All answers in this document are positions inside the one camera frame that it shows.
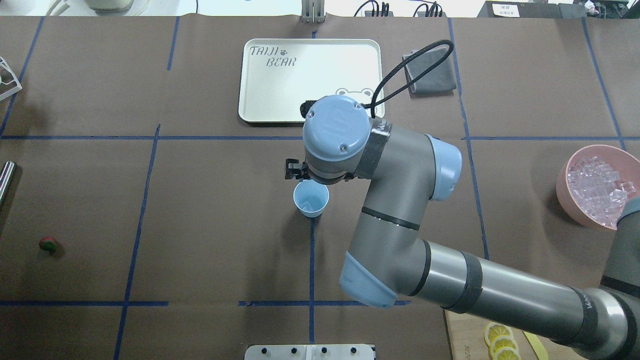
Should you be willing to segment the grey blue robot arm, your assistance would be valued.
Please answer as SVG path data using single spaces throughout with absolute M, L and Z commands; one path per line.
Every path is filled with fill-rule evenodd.
M 400 295 L 420 297 L 546 337 L 586 359 L 639 358 L 638 197 L 617 221 L 599 287 L 558 284 L 421 239 L 428 202 L 446 200 L 458 183 L 461 152 L 367 110 L 345 95 L 304 102 L 305 160 L 286 160 L 286 179 L 370 180 L 339 278 L 346 294 L 377 308 Z

